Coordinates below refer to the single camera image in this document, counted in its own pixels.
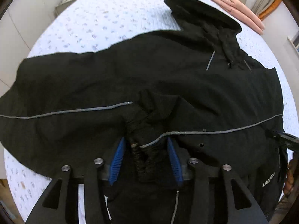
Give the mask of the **person's right hand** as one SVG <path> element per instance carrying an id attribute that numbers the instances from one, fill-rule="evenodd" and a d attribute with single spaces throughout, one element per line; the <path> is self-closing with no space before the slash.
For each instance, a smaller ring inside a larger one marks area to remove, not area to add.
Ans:
<path id="1" fill-rule="evenodd" d="M 287 177 L 285 179 L 284 188 L 283 188 L 284 195 L 286 196 L 289 196 L 293 191 L 294 182 L 295 182 L 293 174 L 295 172 L 295 169 L 296 169 L 295 160 L 292 159 L 288 164 Z"/>

